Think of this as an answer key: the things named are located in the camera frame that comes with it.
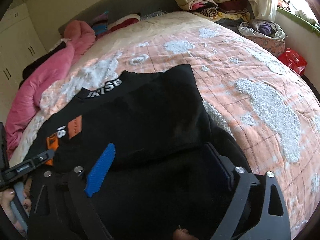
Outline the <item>person's left hand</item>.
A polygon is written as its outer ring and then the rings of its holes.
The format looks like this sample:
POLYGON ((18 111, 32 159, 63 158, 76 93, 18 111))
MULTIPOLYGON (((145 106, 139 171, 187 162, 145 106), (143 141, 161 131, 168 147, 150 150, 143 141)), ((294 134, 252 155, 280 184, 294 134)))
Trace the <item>person's left hand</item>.
POLYGON ((20 234, 27 234, 28 218, 31 210, 30 188, 32 178, 19 181, 12 188, 1 192, 1 207, 10 222, 20 234))

